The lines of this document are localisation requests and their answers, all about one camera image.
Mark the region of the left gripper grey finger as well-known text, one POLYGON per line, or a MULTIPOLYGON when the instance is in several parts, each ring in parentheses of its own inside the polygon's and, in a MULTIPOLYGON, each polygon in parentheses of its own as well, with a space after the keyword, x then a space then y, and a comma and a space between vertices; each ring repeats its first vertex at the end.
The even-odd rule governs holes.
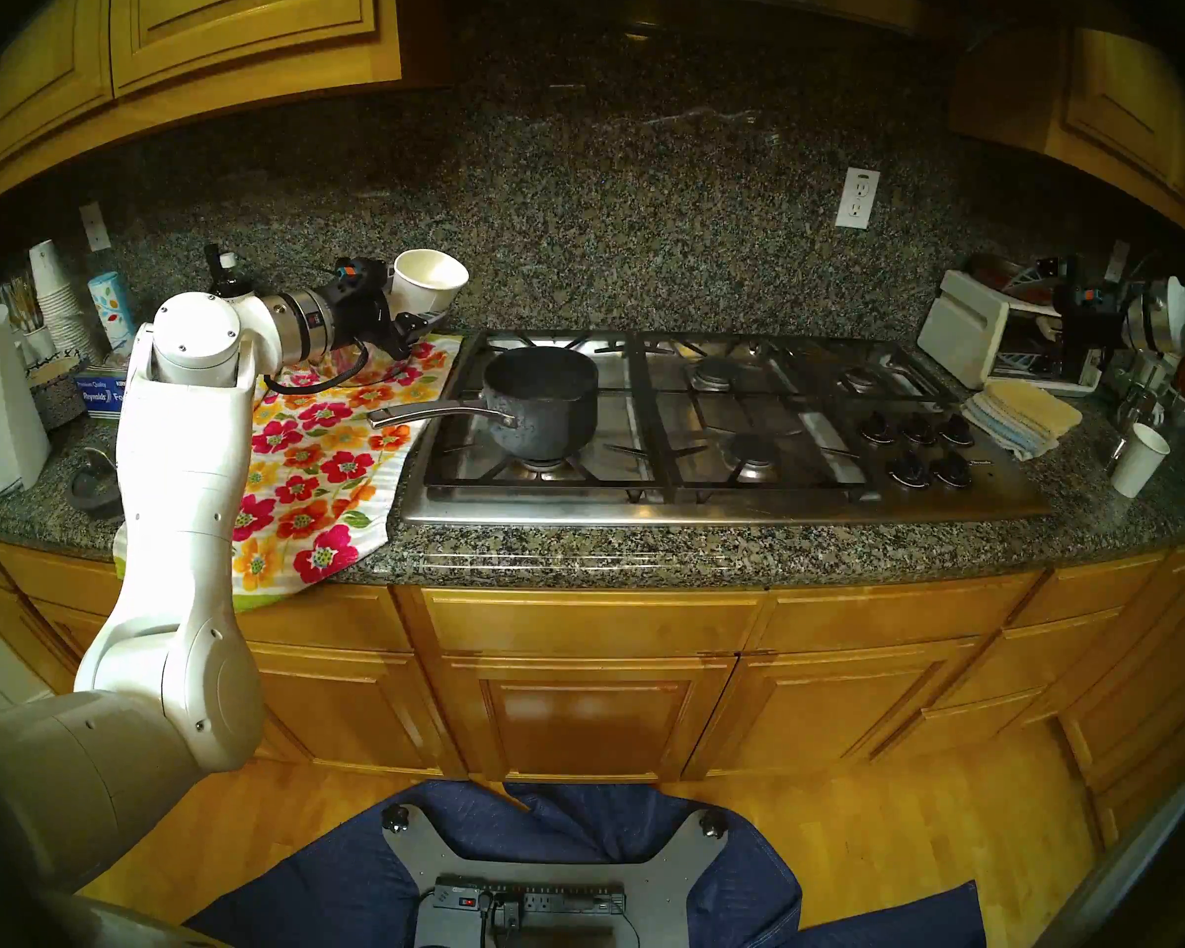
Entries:
POLYGON ((433 329, 442 324, 448 310, 425 310, 419 314, 401 310, 393 315, 393 359, 408 359, 425 341, 433 329))

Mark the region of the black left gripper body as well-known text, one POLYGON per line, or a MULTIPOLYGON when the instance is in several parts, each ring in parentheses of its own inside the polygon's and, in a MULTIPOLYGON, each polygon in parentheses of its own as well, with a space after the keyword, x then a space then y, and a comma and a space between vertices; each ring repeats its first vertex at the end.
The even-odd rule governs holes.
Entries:
POLYGON ((356 342, 393 359, 393 315, 384 293, 356 292, 333 303, 333 350, 356 342))

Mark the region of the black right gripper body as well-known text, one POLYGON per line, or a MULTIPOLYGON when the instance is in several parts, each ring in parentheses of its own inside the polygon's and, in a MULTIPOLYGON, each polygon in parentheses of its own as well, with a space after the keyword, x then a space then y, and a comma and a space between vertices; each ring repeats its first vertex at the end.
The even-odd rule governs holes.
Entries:
POLYGON ((1057 260, 1058 278, 1051 283, 1051 306, 1062 324, 1061 377, 1078 383, 1087 356, 1102 350, 1112 356, 1123 348, 1123 324, 1130 282, 1127 278, 1089 282, 1080 260, 1057 260))

